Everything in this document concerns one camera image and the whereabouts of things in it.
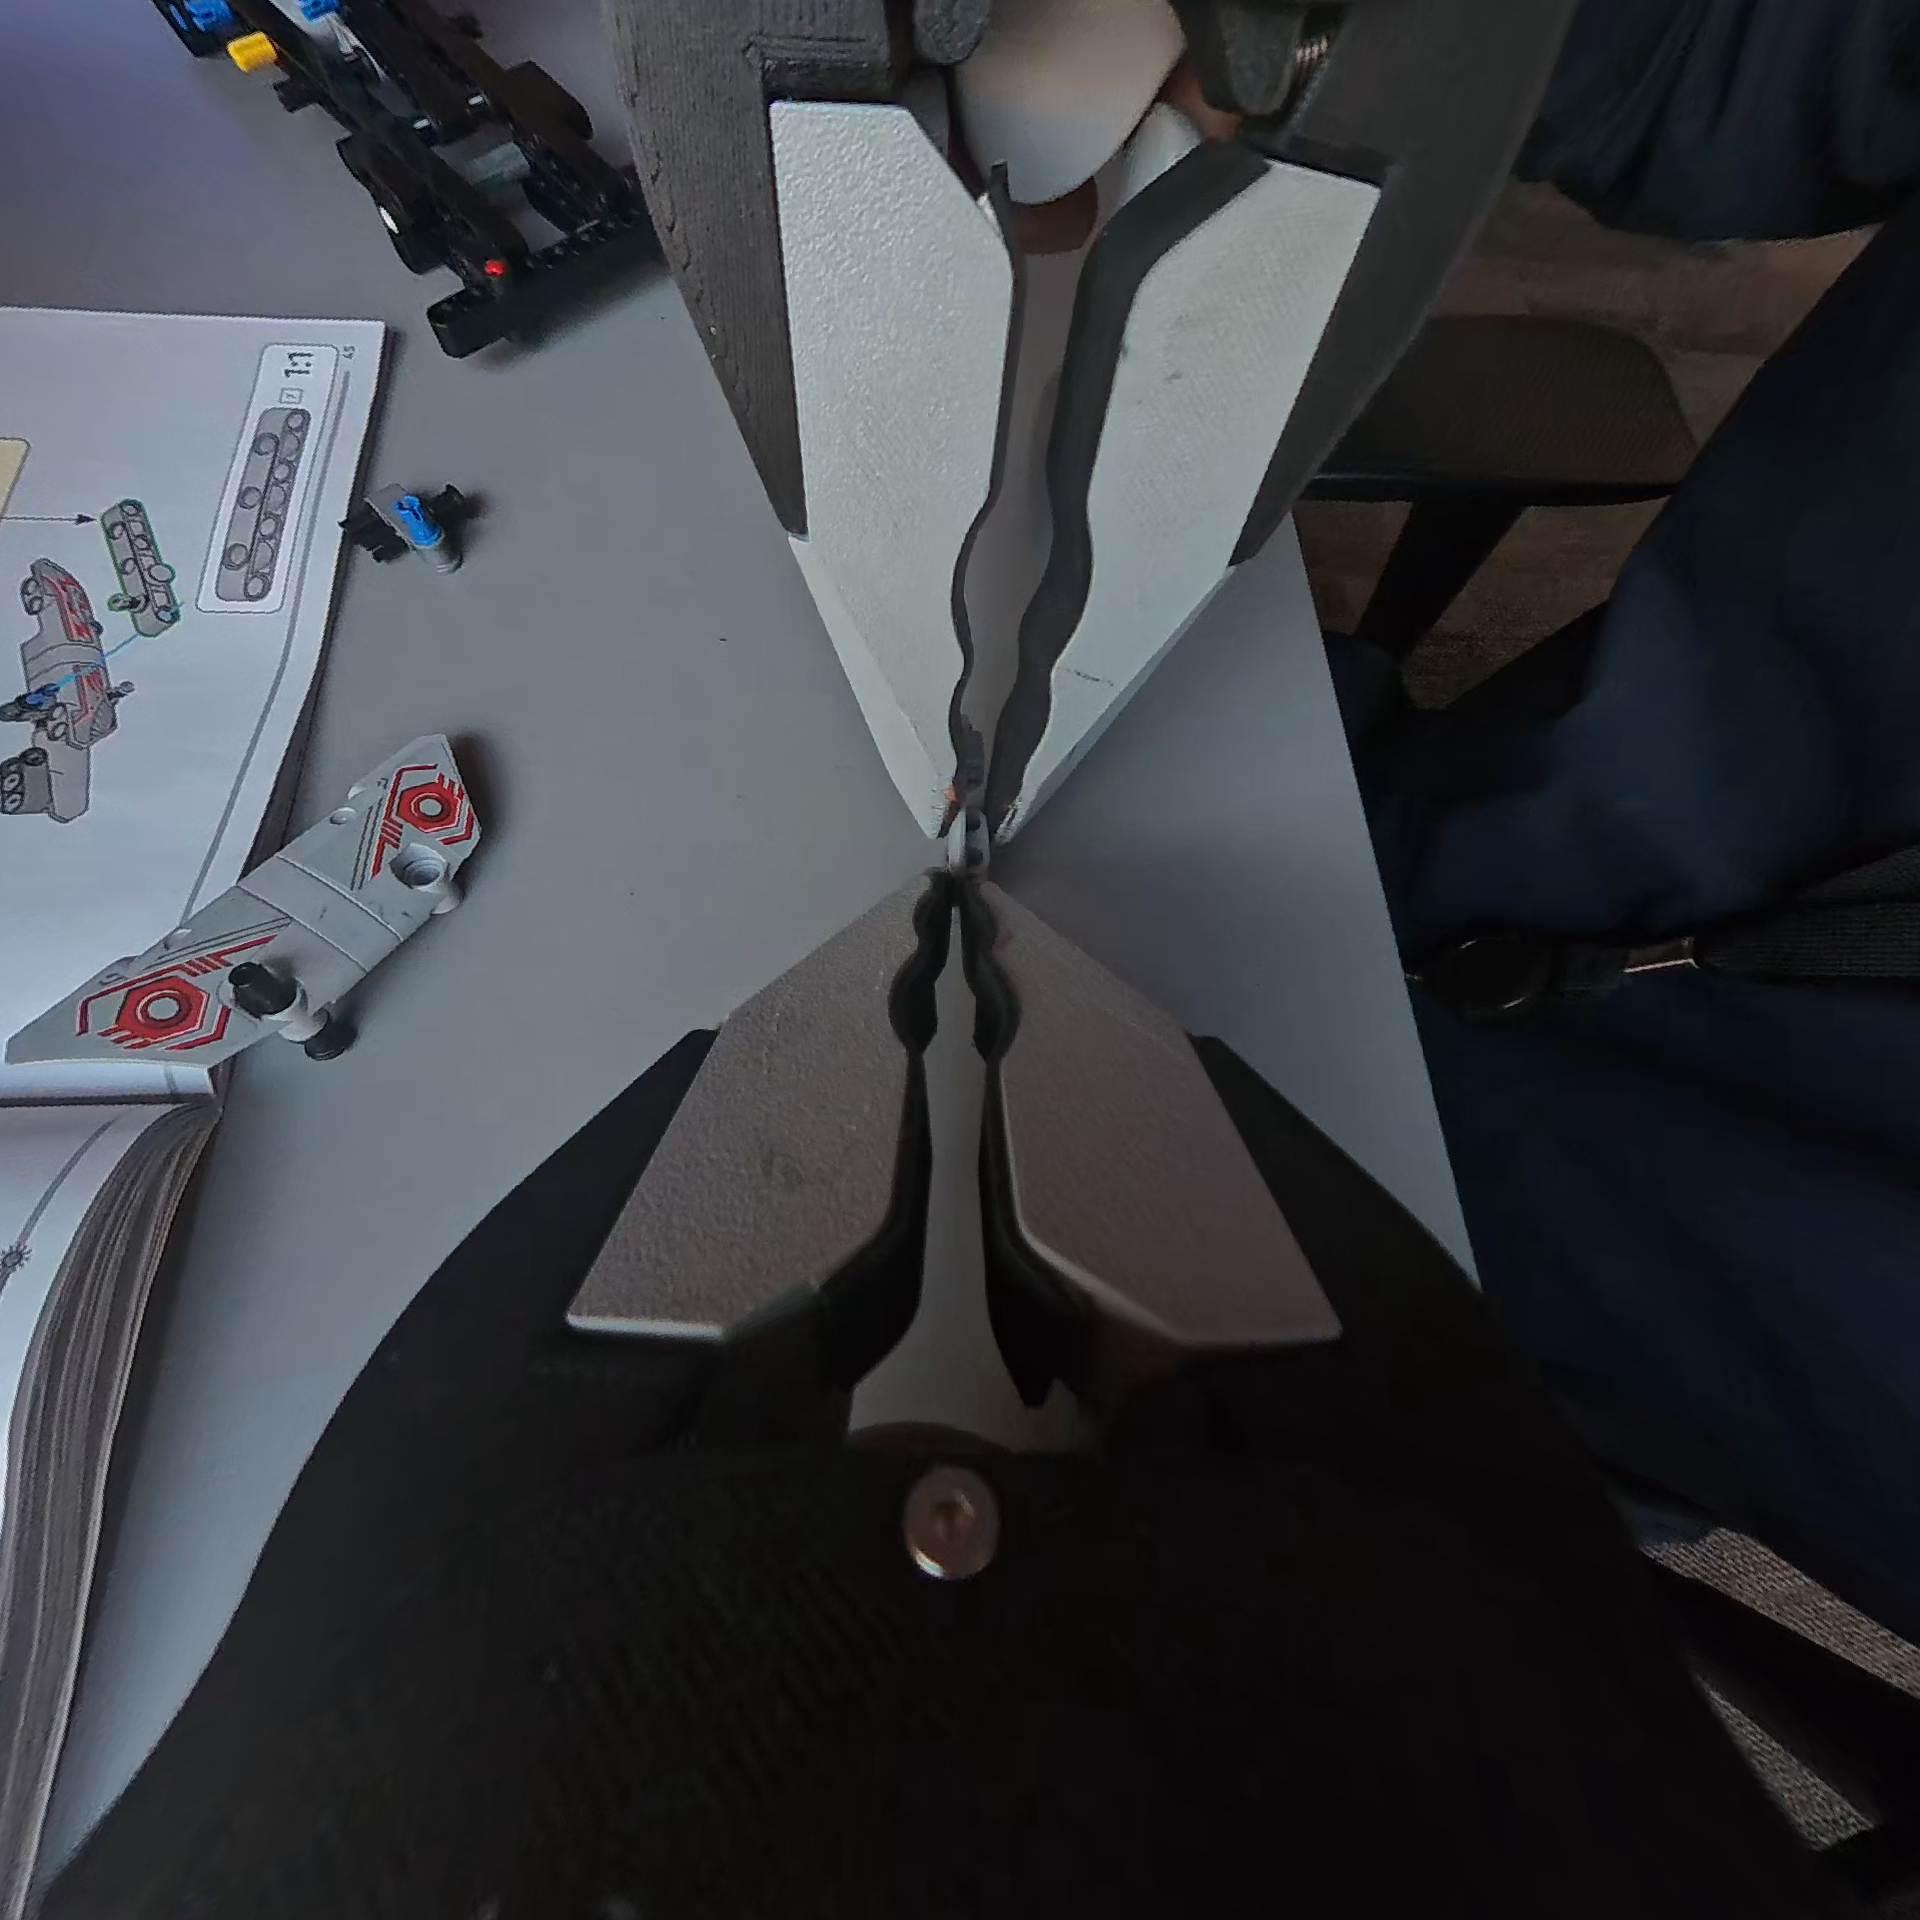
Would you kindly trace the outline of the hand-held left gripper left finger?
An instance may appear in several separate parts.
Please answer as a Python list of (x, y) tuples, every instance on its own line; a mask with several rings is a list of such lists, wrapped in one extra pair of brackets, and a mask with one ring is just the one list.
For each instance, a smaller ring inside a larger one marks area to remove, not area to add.
[(922, 1306), (949, 878), (879, 901), (717, 1026), (567, 1306), (707, 1411), (848, 1409)]

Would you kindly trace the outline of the grey mesh chair part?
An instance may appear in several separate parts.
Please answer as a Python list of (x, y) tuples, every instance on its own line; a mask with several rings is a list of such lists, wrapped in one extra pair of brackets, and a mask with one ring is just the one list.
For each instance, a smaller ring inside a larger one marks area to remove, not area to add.
[(1889, 1898), (1915, 1883), (1915, 1645), (1681, 1505), (1624, 1512), (1721, 1731), (1802, 1840)]

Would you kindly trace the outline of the person's dark blue clothing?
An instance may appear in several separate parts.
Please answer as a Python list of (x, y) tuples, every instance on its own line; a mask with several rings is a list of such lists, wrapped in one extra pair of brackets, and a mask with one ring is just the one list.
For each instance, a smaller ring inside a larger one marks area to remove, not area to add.
[[(1915, 458), (1909, 204), (1601, 608), (1440, 710), (1338, 648), (1411, 974), (1505, 932), (1707, 953), (1915, 858)], [(1915, 974), (1413, 1006), (1480, 1278), (1594, 1450), (1915, 1641)]]

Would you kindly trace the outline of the grey lego panel red print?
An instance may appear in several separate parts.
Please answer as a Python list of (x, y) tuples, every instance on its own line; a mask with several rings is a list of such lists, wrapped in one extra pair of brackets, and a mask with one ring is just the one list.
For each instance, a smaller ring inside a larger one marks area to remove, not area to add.
[(333, 1006), (461, 905), (480, 840), (448, 737), (419, 737), (183, 926), (27, 1021), (7, 1065), (209, 1073), (272, 1037), (336, 1058), (351, 1036)]

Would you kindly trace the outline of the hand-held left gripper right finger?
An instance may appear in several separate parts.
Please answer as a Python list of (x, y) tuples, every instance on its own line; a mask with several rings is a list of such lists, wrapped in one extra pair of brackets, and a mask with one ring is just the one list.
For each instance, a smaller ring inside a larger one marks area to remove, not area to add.
[(960, 885), (960, 934), (988, 1308), (1021, 1404), (1119, 1411), (1200, 1361), (1338, 1342), (1187, 1032), (994, 882)]

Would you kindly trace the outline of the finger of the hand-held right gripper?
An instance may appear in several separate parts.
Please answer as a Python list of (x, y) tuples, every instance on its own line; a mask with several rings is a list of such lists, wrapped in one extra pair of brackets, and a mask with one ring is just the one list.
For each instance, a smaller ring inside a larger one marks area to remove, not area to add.
[(1018, 348), (1004, 166), (972, 195), (912, 109), (770, 105), (800, 574), (915, 824), (969, 796), (968, 572), (1001, 490)]
[(1026, 827), (1235, 570), (1381, 186), (1239, 141), (1129, 141), (1048, 435), (1050, 548), (986, 818)]

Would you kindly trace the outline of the small blue grey lego connector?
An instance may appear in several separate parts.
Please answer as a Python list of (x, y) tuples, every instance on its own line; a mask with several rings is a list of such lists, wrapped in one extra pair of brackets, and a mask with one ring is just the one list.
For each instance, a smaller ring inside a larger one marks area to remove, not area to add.
[(419, 557), (440, 577), (464, 566), (466, 525), (485, 509), (459, 488), (379, 488), (359, 498), (340, 521), (348, 547), (375, 565)]

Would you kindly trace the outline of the lego instruction booklet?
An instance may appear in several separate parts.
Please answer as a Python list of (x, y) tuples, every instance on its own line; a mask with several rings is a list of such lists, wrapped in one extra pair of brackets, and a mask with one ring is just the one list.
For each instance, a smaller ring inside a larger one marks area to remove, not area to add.
[(191, 970), (27, 1026), (243, 878), (320, 670), (387, 329), (11, 306), (2, 341), (2, 1886), (33, 1891), (113, 1443), (219, 1118)]

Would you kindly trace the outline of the black lego chassis assembly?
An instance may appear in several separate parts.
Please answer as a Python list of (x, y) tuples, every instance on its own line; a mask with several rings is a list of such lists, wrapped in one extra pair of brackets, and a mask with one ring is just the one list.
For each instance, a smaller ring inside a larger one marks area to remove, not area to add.
[(157, 2), (197, 60), (323, 109), (336, 154), (411, 274), (459, 286), (425, 310), (464, 362), (532, 345), (578, 306), (664, 265), (632, 165), (537, 61), (503, 64), (471, 13), (425, 2)]

